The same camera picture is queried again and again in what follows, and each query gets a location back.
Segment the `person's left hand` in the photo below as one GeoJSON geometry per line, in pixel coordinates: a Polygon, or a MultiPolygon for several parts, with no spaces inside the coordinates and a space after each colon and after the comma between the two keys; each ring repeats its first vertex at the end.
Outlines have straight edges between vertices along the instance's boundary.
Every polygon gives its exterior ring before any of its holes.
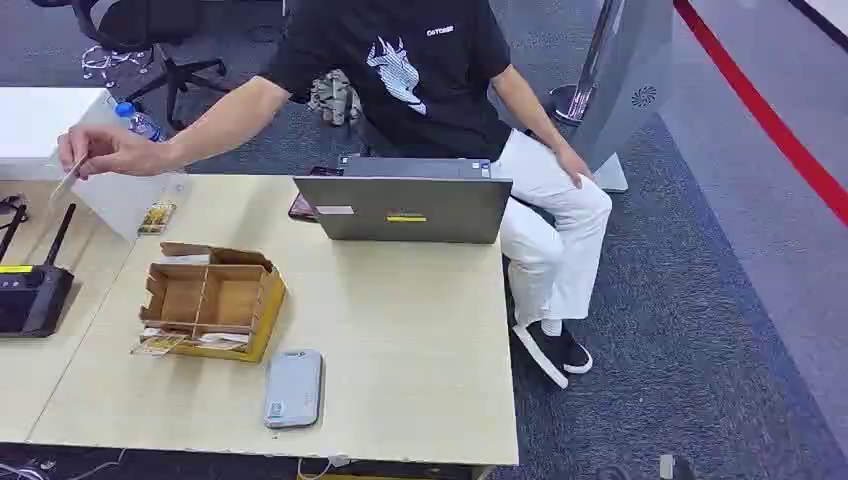
{"type": "Polygon", "coordinates": [[[553,151],[560,167],[576,188],[580,189],[585,180],[594,181],[593,173],[588,165],[567,142],[555,146],[553,151]]]}

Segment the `person's right hand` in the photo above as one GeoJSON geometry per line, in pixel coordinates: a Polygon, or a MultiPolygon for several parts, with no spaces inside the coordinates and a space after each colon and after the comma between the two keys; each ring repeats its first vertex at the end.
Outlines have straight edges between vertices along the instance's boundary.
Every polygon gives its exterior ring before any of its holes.
{"type": "Polygon", "coordinates": [[[105,173],[155,176],[181,167],[171,145],[120,127],[75,125],[58,137],[57,147],[64,170],[80,180],[105,173]]]}

